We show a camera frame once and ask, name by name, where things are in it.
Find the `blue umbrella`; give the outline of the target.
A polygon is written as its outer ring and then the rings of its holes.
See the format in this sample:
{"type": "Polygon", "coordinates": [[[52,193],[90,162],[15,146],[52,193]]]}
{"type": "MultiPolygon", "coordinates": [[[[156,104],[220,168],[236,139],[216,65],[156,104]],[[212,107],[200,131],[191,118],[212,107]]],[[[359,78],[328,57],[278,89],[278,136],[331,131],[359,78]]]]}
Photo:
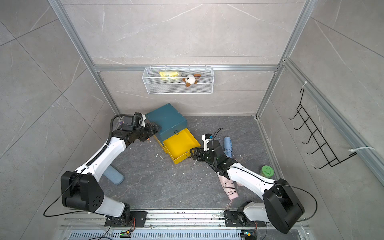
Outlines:
{"type": "Polygon", "coordinates": [[[224,153],[228,158],[233,157],[233,144],[230,137],[224,138],[224,153]]]}

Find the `teal and yellow drawer box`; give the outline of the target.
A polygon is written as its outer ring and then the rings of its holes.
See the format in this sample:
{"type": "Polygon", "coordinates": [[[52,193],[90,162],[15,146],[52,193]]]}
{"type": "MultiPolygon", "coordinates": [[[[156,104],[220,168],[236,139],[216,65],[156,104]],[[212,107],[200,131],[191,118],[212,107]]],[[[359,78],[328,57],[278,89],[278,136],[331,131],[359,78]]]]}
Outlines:
{"type": "Polygon", "coordinates": [[[201,146],[188,130],[187,119],[170,103],[147,113],[146,118],[160,127],[155,138],[174,164],[190,158],[190,149],[201,146]]]}

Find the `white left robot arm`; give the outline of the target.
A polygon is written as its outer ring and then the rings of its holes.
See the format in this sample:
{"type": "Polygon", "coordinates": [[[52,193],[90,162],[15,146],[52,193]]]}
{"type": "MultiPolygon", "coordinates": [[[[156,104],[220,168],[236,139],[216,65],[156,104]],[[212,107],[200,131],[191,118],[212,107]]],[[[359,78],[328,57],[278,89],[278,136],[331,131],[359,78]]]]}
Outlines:
{"type": "Polygon", "coordinates": [[[75,171],[61,176],[62,204],[67,208],[109,217],[112,224],[125,226],[132,222],[129,204],[113,200],[105,195],[99,180],[130,144],[146,141],[161,129],[148,122],[141,113],[115,115],[110,122],[109,135],[103,146],[75,171]]]}

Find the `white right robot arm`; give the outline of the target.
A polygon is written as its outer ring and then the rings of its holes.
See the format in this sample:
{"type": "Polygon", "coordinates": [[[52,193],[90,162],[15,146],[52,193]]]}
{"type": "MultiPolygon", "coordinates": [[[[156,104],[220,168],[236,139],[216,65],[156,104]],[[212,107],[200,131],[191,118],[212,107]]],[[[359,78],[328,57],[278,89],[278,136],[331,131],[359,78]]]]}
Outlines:
{"type": "Polygon", "coordinates": [[[287,234],[305,213],[293,186],[284,179],[275,181],[248,170],[229,158],[219,141],[209,141],[204,148],[192,148],[190,153],[194,160],[207,163],[220,176],[240,183],[263,200],[263,207],[253,202],[244,206],[243,214],[247,220],[271,223],[275,229],[287,234]]]}

